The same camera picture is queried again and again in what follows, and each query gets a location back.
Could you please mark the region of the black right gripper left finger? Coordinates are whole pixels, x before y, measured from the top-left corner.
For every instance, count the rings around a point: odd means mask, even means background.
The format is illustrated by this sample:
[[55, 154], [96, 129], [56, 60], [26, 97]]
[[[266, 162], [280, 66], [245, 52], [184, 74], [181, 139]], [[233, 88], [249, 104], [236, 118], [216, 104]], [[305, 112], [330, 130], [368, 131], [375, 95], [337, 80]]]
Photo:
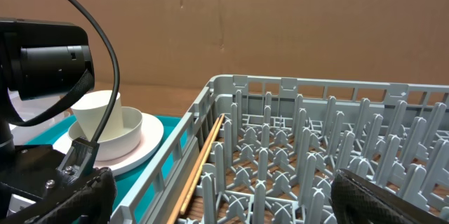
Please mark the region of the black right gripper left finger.
[[10, 215], [2, 223], [108, 223], [117, 194], [109, 168], [101, 168], [57, 190], [44, 200]]

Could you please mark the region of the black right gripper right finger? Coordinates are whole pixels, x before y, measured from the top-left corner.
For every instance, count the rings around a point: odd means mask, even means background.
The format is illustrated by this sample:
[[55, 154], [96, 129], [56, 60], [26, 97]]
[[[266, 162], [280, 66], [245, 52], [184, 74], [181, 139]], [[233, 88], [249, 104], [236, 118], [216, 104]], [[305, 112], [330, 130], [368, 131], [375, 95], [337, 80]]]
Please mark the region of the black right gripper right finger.
[[448, 224], [346, 169], [338, 169], [330, 203], [339, 224]]

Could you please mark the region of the cream paper cup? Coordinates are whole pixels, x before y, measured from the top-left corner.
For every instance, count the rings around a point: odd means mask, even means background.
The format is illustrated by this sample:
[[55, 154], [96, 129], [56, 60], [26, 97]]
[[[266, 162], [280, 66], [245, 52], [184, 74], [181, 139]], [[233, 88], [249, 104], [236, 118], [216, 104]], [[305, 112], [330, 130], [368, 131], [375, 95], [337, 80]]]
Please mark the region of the cream paper cup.
[[[71, 109], [88, 140], [99, 126], [111, 98], [112, 90], [94, 91], [84, 95], [71, 106]], [[117, 94], [114, 107], [98, 141], [118, 137], [123, 131], [122, 106], [120, 93]]]

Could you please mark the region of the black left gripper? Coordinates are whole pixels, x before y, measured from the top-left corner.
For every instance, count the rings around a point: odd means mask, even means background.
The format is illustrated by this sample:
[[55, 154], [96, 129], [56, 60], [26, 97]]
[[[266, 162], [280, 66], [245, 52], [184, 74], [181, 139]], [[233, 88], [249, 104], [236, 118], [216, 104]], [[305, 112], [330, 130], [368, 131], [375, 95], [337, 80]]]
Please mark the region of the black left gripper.
[[52, 145], [1, 147], [1, 216], [12, 215], [56, 192], [83, 186], [95, 170], [99, 146], [78, 137], [65, 154]]

